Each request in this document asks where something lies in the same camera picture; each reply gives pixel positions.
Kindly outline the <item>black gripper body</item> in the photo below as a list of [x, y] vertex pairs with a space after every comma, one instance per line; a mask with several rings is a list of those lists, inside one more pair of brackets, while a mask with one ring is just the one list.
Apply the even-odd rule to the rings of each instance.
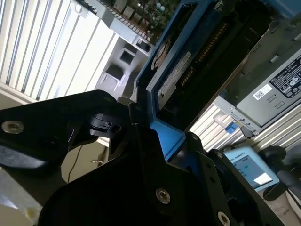
[[65, 185], [46, 202], [38, 225], [209, 226], [190, 168], [167, 164], [167, 185], [154, 186], [139, 167], [126, 155]]

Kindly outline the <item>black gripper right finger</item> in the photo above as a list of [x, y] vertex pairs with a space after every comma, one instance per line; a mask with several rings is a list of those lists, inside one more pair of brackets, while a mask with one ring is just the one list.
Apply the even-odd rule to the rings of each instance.
[[279, 226], [281, 220], [218, 150], [206, 153], [200, 138], [185, 133], [185, 164], [201, 186], [211, 226]]

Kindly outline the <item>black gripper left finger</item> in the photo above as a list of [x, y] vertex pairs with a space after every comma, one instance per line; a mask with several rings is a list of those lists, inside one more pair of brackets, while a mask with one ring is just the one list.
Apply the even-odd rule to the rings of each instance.
[[49, 175], [59, 169], [71, 150], [108, 137], [107, 163], [131, 156], [138, 161], [144, 182], [166, 186], [166, 162], [147, 111], [147, 93], [142, 88], [137, 100], [128, 105], [94, 90], [2, 110], [0, 163], [26, 173]]

